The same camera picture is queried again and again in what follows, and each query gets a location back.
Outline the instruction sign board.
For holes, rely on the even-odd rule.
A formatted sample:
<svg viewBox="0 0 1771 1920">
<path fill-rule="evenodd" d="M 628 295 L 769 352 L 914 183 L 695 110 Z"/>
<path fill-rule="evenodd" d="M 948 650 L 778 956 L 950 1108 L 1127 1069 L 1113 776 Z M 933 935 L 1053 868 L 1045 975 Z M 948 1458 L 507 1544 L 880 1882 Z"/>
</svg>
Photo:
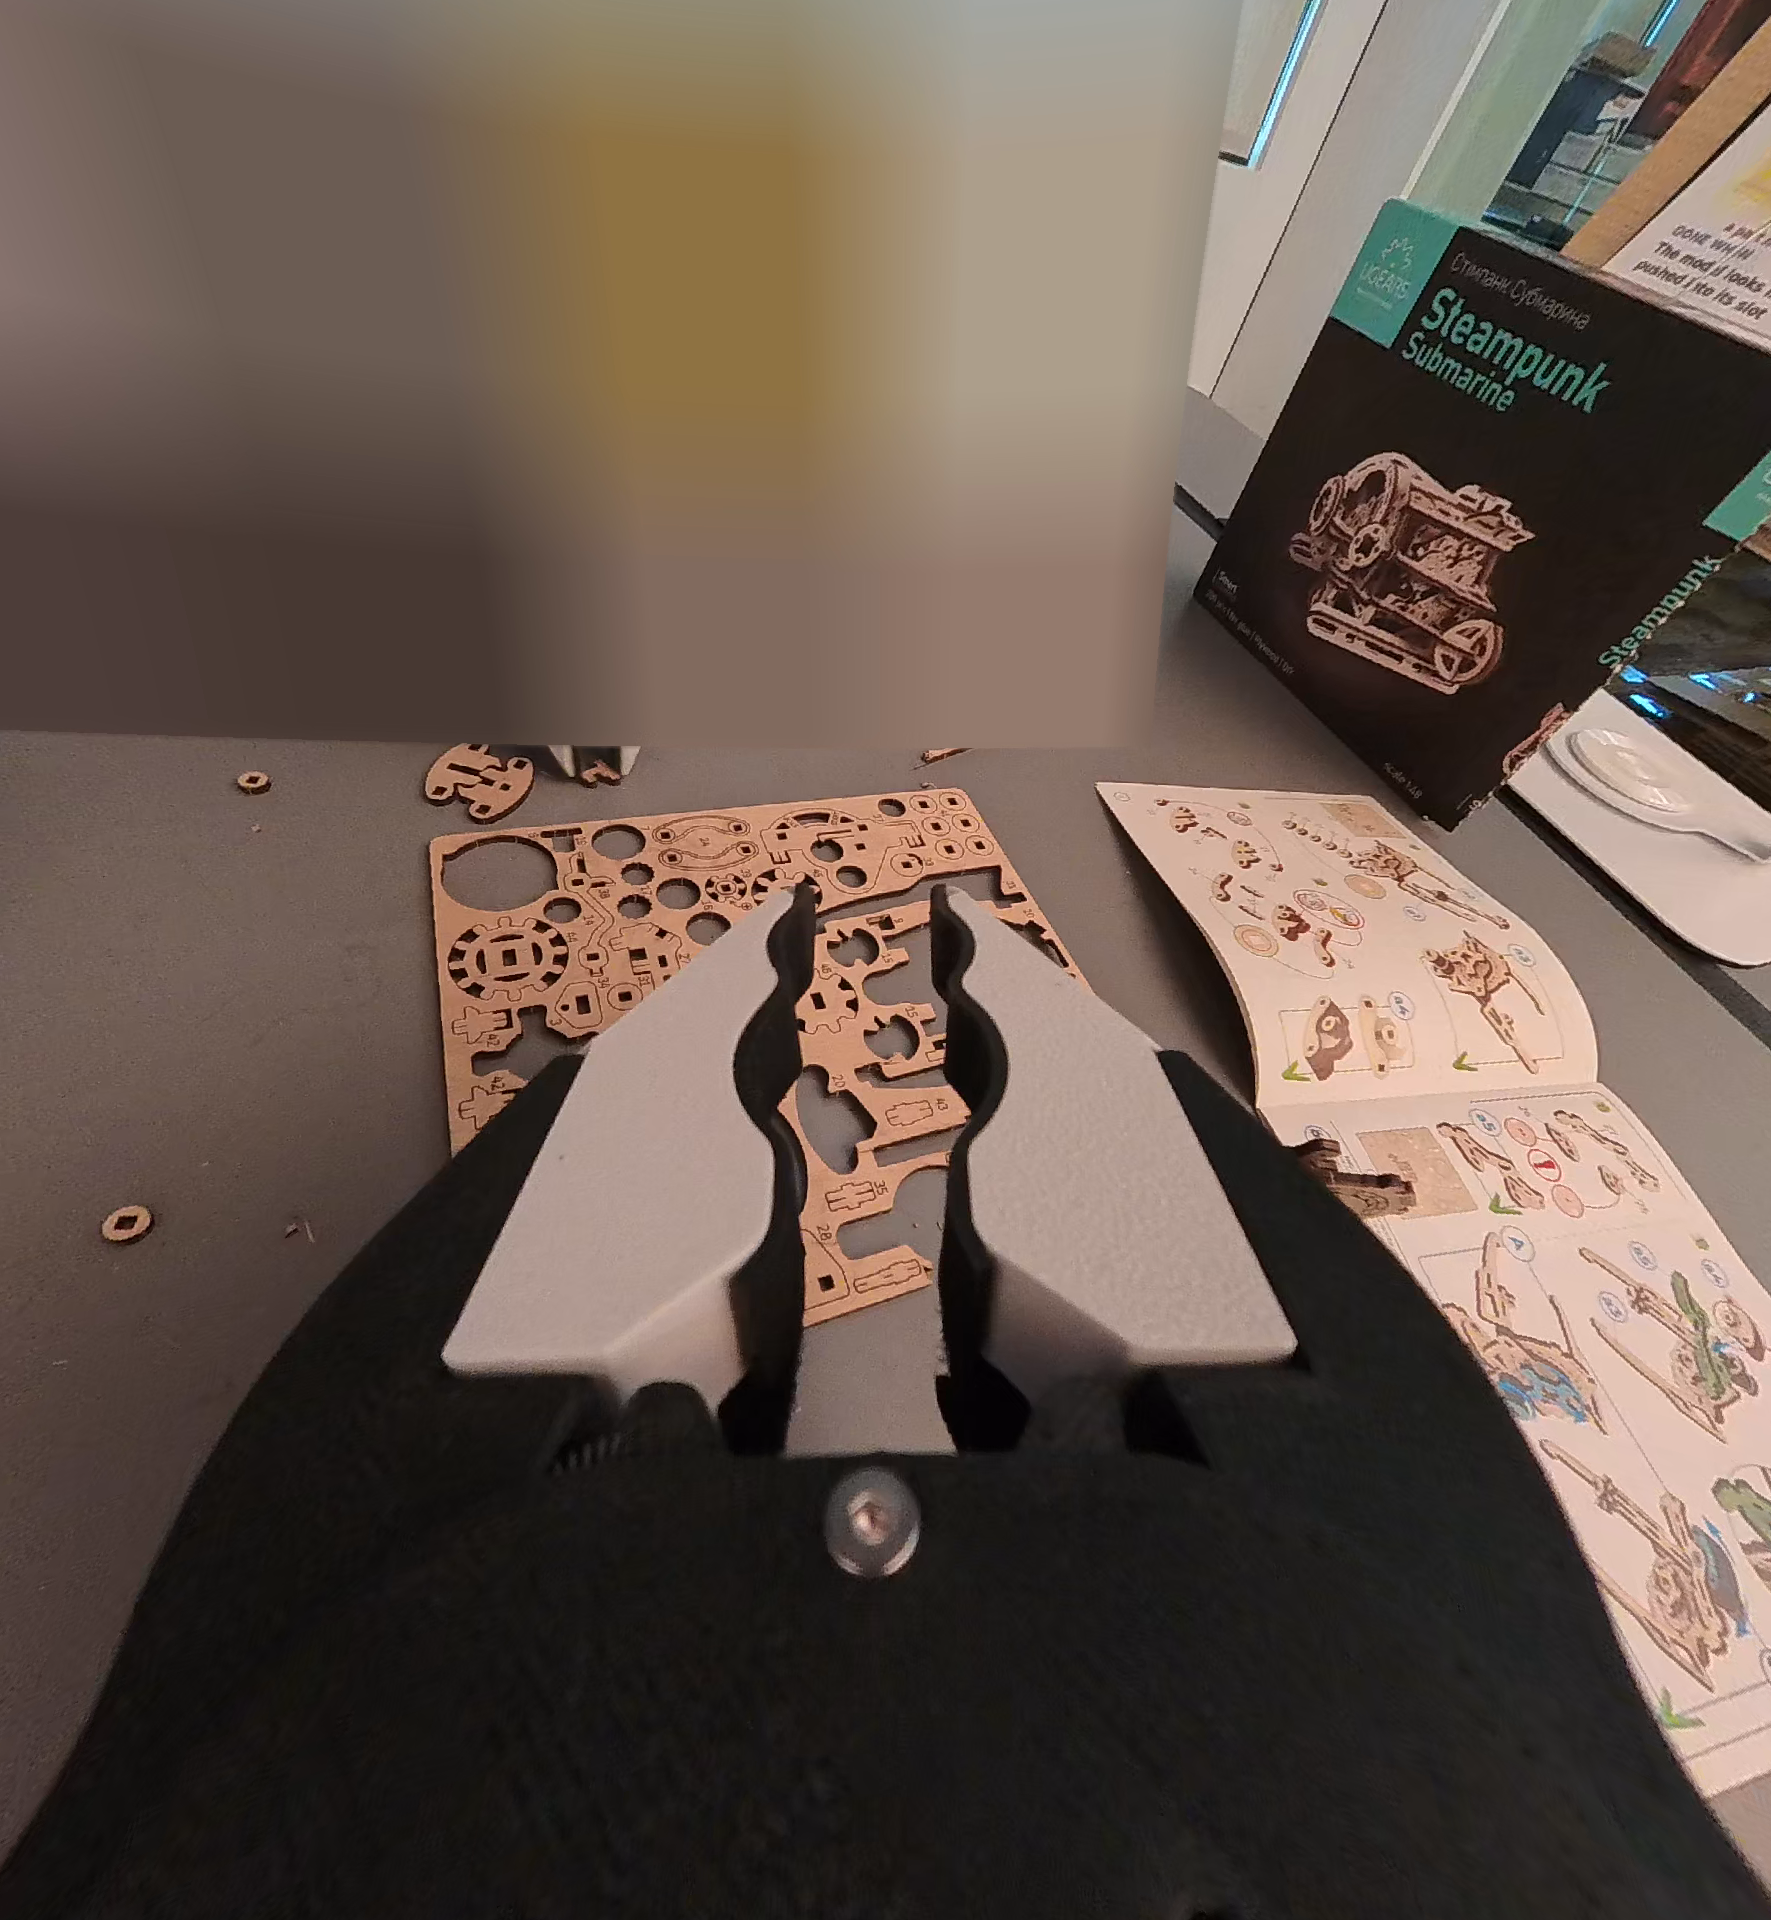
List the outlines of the instruction sign board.
<svg viewBox="0 0 1771 1920">
<path fill-rule="evenodd" d="M 1771 349 L 1771 19 L 1563 258 Z"/>
</svg>

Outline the laser-cut wooden parts sheet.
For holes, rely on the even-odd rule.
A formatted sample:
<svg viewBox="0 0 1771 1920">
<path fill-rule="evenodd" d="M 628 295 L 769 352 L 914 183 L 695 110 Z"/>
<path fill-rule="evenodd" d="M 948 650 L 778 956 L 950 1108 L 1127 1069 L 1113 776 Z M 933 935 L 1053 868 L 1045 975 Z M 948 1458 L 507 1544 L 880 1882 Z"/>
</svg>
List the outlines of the laser-cut wooden parts sheet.
<svg viewBox="0 0 1771 1920">
<path fill-rule="evenodd" d="M 846 1167 L 802 1140 L 807 1327 L 909 1296 L 935 1276 L 935 1258 L 884 1230 L 905 1184 L 946 1169 L 966 1120 L 942 1079 L 945 1014 L 914 985 L 930 890 L 977 894 L 1080 978 L 984 810 L 955 783 L 451 832 L 427 858 L 453 1154 L 524 1089 L 511 1066 L 521 1040 L 582 1049 L 767 900 L 816 890 L 802 1068 L 863 1126 Z"/>
</svg>

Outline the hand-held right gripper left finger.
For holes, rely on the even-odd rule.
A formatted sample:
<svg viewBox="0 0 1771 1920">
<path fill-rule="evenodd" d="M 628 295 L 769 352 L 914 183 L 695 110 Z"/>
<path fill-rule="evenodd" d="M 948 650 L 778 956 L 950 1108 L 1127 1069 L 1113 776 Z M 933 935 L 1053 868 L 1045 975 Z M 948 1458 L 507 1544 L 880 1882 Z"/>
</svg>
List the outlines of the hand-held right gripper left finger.
<svg viewBox="0 0 1771 1920">
<path fill-rule="evenodd" d="M 804 1315 L 797 1003 L 818 895 L 780 890 L 577 1060 L 443 1347 L 460 1377 L 690 1386 L 780 1453 Z"/>
</svg>

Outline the illustrated instruction booklet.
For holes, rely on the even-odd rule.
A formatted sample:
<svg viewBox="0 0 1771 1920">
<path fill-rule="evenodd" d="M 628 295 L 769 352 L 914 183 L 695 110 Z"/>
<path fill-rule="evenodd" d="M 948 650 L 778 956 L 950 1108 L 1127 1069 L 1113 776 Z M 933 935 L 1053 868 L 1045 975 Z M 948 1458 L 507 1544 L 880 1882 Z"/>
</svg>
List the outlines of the illustrated instruction booklet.
<svg viewBox="0 0 1771 1920">
<path fill-rule="evenodd" d="M 1695 1787 L 1771 1771 L 1771 1296 L 1599 1081 L 1563 961 L 1362 795 L 1100 782 L 1557 1492 Z"/>
</svg>

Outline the white magnifying glass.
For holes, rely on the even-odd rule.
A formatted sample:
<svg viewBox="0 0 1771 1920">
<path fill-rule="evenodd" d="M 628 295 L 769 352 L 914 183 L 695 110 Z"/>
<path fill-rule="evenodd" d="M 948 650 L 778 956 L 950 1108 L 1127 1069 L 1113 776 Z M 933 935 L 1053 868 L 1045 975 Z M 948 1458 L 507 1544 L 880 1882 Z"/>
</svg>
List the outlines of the white magnifying glass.
<svg viewBox="0 0 1771 1920">
<path fill-rule="evenodd" d="M 1559 733 L 1546 754 L 1593 802 L 1644 826 L 1710 841 L 1753 863 L 1771 863 L 1771 843 L 1736 832 L 1714 805 L 1693 800 L 1663 778 L 1663 767 L 1640 755 L 1633 737 L 1610 728 Z"/>
</svg>

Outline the white document stand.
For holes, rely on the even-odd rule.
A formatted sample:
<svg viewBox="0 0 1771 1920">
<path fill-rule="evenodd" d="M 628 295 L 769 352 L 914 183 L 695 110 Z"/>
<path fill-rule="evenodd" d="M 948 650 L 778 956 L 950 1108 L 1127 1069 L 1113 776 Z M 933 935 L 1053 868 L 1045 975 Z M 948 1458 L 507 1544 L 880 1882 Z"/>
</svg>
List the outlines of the white document stand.
<svg viewBox="0 0 1771 1920">
<path fill-rule="evenodd" d="M 1592 800 L 1546 754 L 1559 733 L 1634 738 L 1663 778 L 1771 843 L 1771 520 L 1664 619 L 1539 755 L 1510 793 L 1656 923 L 1739 967 L 1771 963 L 1771 863 L 1644 829 Z"/>
</svg>

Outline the black model kit box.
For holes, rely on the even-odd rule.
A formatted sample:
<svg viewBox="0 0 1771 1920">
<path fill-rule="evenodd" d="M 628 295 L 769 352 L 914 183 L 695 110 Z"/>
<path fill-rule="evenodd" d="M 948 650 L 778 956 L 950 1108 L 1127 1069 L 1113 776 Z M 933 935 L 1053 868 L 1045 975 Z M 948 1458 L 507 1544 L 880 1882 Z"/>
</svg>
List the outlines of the black model kit box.
<svg viewBox="0 0 1771 1920">
<path fill-rule="evenodd" d="M 1387 201 L 1195 596 L 1455 829 L 1768 518 L 1768 348 Z"/>
</svg>

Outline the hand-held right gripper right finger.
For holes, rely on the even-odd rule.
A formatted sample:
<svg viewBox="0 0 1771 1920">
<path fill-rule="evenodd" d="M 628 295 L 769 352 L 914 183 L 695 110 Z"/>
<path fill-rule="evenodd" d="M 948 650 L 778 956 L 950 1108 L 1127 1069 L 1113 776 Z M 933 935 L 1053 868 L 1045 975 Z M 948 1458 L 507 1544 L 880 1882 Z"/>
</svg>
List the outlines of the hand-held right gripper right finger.
<svg viewBox="0 0 1771 1920">
<path fill-rule="evenodd" d="M 1057 1397 L 1297 1343 L 1160 1046 L 989 904 L 938 887 L 929 961 L 966 1120 L 946 1167 L 945 1427 L 1004 1453 Z"/>
</svg>

